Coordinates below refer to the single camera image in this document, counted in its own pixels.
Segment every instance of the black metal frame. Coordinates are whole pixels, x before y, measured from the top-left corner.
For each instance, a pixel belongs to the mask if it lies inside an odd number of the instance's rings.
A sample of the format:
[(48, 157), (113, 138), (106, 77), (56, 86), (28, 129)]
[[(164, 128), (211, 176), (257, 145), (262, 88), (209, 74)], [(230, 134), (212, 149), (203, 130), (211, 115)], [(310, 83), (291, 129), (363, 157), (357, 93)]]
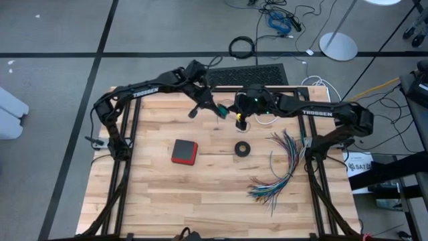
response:
[[(221, 87), (221, 88), (214, 89), (213, 92), (236, 92), (239, 89), (240, 89), (240, 87)], [(306, 87), (297, 87), (297, 88), (296, 87), (278, 87), (278, 88), (270, 88), (270, 90), (273, 90), (276, 92), (289, 92), (289, 93), (292, 93), (296, 98), (303, 96), (304, 100), (309, 100), (309, 98), (310, 98), (308, 88), (306, 88)], [(138, 117), (140, 114), (140, 107), (141, 107), (141, 99), (136, 99), (134, 116), (133, 116), (133, 120), (132, 120), (131, 132), (130, 132), (130, 137), (129, 137), (131, 140), (130, 143), (132, 145), (131, 146), (131, 154), (133, 152), (133, 147), (134, 147), (134, 140), (135, 140), (135, 136), (136, 136), (136, 128), (137, 128), (137, 124), (138, 124)], [(125, 136), (126, 129), (127, 129), (129, 111), (130, 111), (130, 105), (127, 105), (126, 108), (124, 109), (122, 125), (120, 127), (120, 133), (123, 136)], [(314, 121), (314, 118), (312, 116), (309, 116), (308, 119), (309, 119), (309, 125), (310, 125), (310, 129), (311, 129), (311, 135), (314, 137), (314, 136), (316, 136), (315, 121)], [(301, 132), (302, 137), (307, 137), (304, 119), (303, 119), (302, 115), (298, 116), (298, 122), (299, 122), (300, 132)], [(115, 223), (115, 227), (114, 227), (114, 233), (108, 234), (109, 225), (110, 225), (110, 218), (111, 218), (110, 213), (111, 213), (111, 209), (112, 209), (112, 208), (110, 208), (108, 215), (106, 216), (106, 219), (104, 220), (103, 225), (102, 225), (101, 236), (95, 236), (93, 234), (91, 236), (77, 236), (75, 238), (62, 239), (62, 240), (94, 240), (94, 238), (98, 239), (98, 237), (105, 237), (107, 239), (115, 238), (116, 240), (118, 240), (118, 239), (122, 240), (120, 238), (120, 230), (122, 227), (124, 207), (125, 207), (125, 203), (126, 203), (125, 199), (126, 199), (126, 191), (127, 191), (127, 187), (128, 187), (128, 181), (129, 181), (131, 160), (132, 160), (132, 158), (130, 159), (129, 162), (125, 163), (124, 174), (122, 177), (123, 181), (124, 181), (124, 187), (122, 187), (122, 189), (120, 191), (120, 199), (119, 199), (119, 204), (118, 204), (118, 211), (117, 211), (116, 223)], [(328, 191), (328, 182), (327, 182), (327, 178), (326, 178), (324, 164), (322, 161), (323, 160), (317, 159), (318, 169), (320, 170), (320, 183), (321, 183), (321, 186), (322, 186), (324, 193), (330, 199), (330, 192)], [(312, 160), (306, 159), (306, 164), (307, 164), (307, 170), (308, 170), (308, 180), (310, 183), (312, 183), (314, 181), (312, 178), (310, 178), (311, 173), (314, 172), (313, 167), (312, 167)], [(118, 181), (119, 168), (120, 168), (120, 163), (116, 162), (114, 164), (113, 170), (112, 170), (112, 177), (111, 177), (110, 187), (109, 187), (109, 192), (108, 192), (108, 200), (111, 200), (113, 198), (115, 191), (117, 191), (116, 190), (116, 184)], [(316, 225), (317, 225), (317, 229), (318, 229), (318, 235), (324, 235), (325, 230), (324, 230), (324, 224), (322, 221), (322, 213), (321, 213), (320, 202), (319, 202), (318, 196), (316, 195), (316, 193), (313, 189), (311, 189), (311, 194), (312, 194), (312, 202), (313, 202), (313, 206), (314, 206), (315, 220), (316, 220)], [(336, 227), (335, 221), (334, 221), (333, 217), (330, 215), (330, 213), (328, 213), (328, 219), (330, 222), (330, 229), (331, 229), (332, 234), (337, 235), (337, 227)], [(311, 236), (311, 238), (270, 238), (269, 240), (303, 241), (303, 240), (313, 240), (314, 237), (316, 239), (315, 234), (311, 234), (310, 236)], [(168, 239), (168, 238), (132, 238), (132, 240), (163, 241), (163, 240), (170, 240), (170, 239)], [(265, 238), (228, 238), (228, 240), (238, 240), (238, 241), (246, 241), (246, 240), (259, 241), (260, 240), (261, 241), (261, 240), (265, 240)]]

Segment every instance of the wooden table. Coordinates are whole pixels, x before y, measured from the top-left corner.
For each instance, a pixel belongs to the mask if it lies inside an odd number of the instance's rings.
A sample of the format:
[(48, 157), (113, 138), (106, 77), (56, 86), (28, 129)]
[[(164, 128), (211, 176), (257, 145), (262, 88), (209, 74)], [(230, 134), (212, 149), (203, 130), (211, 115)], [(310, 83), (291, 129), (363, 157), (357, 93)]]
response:
[[(311, 100), (328, 100), (325, 87), (308, 88)], [(233, 103), (234, 93), (216, 92), (214, 97), (215, 102), (228, 106)], [(250, 177), (266, 182), (276, 180), (269, 167), (271, 151), (276, 173), (287, 172), (285, 151), (265, 138), (284, 128), (289, 135), (300, 138), (297, 118), (279, 118), (272, 125), (261, 125), (250, 117), (250, 130), (240, 133), (235, 119), (217, 119), (209, 110), (200, 110), (196, 118), (190, 119), (187, 114), (194, 105), (182, 93), (154, 94), (142, 99), (144, 108), (140, 110), (121, 234), (173, 237), (185, 226), (206, 238), (304, 238), (310, 232), (317, 233), (304, 161), (282, 190), (273, 216), (267, 212), (268, 205), (255, 203), (247, 196)], [(262, 116), (260, 120), (272, 118)], [(315, 119), (318, 134), (325, 135), (334, 129), (332, 118)], [(305, 126), (310, 133), (307, 120)], [(105, 128), (100, 136), (108, 136)], [(194, 166), (171, 162), (175, 139), (199, 144)], [(238, 141), (251, 145), (248, 157), (235, 155), (233, 149)], [(97, 151), (94, 158), (107, 153)], [(340, 151), (332, 150), (329, 155), (343, 160)], [(333, 204), (359, 232), (345, 167), (329, 159), (324, 163)], [(76, 233), (88, 228), (104, 207), (112, 166), (111, 157), (93, 164)], [(324, 206), (322, 211), (328, 233)], [(112, 223), (115, 215), (112, 212)]]

